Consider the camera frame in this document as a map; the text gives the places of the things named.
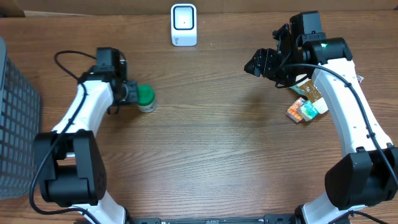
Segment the green lid jar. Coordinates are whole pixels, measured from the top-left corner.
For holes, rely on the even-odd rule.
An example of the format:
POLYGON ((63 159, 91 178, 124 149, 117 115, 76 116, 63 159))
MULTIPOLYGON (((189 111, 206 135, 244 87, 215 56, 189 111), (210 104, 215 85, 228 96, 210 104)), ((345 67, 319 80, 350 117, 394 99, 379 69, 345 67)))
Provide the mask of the green lid jar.
POLYGON ((139 85, 137 90, 139 95, 137 105, 140 111, 143 113, 153 112, 157 108, 154 89, 149 85, 139 85))

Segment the beige brown snack pouch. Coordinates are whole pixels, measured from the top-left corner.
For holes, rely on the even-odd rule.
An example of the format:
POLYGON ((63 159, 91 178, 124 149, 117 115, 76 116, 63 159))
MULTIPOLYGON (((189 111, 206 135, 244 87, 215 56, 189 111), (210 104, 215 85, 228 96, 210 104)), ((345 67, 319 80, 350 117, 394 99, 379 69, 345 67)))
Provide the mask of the beige brown snack pouch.
POLYGON ((305 97, 312 102, 314 107, 318 110, 320 114, 324 114, 328 111, 326 102, 318 90, 318 88, 313 84, 312 80, 306 78, 304 81, 294 85, 299 87, 305 92, 305 97))

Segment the orange tissue pack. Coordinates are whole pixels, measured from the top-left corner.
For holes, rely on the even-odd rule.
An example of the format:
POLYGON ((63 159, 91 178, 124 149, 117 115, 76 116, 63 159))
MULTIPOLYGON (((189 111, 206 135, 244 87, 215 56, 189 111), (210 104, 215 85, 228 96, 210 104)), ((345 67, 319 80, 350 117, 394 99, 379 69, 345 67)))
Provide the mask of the orange tissue pack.
POLYGON ((299 108, 306 102, 302 97, 299 97, 286 111, 286 115, 296 123, 303 120, 302 115, 299 113, 299 108))

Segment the small teal tissue pack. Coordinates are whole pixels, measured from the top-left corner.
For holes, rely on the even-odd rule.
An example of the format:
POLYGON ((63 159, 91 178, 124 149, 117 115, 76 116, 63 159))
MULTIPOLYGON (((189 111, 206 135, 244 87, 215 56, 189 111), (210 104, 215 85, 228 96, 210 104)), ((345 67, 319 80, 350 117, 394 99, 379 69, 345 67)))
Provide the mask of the small teal tissue pack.
POLYGON ((319 114, 310 100, 307 100, 297 111, 305 121, 310 121, 319 114))

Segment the teal wet wipes pack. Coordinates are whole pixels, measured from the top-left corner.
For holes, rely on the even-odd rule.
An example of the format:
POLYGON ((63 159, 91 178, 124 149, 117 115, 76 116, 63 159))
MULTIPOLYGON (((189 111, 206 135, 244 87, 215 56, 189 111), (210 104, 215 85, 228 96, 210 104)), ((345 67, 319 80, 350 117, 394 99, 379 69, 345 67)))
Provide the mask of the teal wet wipes pack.
POLYGON ((305 92, 303 90, 301 90, 299 87, 297 86, 291 86, 290 87, 291 90, 295 91, 296 93, 298 93, 299 95, 304 96, 305 92))

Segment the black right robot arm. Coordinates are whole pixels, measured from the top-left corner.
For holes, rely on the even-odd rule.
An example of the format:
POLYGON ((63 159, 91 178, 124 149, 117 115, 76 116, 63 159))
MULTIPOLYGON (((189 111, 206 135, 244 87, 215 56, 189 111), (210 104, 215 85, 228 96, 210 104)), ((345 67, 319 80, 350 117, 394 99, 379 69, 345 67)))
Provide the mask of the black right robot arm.
POLYGON ((342 158, 325 175, 325 191, 293 214, 266 223, 348 223, 363 208, 397 193, 397 148, 378 124, 358 83, 353 55, 341 38, 327 38, 317 11, 301 12, 275 30, 276 49, 259 49, 244 70, 288 88, 311 79, 340 139, 342 158))

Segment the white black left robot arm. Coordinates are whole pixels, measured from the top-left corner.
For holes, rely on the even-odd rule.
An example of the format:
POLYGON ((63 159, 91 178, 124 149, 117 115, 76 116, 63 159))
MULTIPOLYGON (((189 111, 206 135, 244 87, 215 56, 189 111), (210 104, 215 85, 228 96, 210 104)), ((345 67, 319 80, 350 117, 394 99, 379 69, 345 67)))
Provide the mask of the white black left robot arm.
POLYGON ((79 212, 88 223, 131 223, 128 210, 106 190, 95 137, 111 107, 138 103, 138 87, 127 79, 128 63, 120 50, 99 47, 94 58, 95 65, 75 77, 78 90, 63 119, 34 139, 37 172, 29 202, 42 215, 79 212))

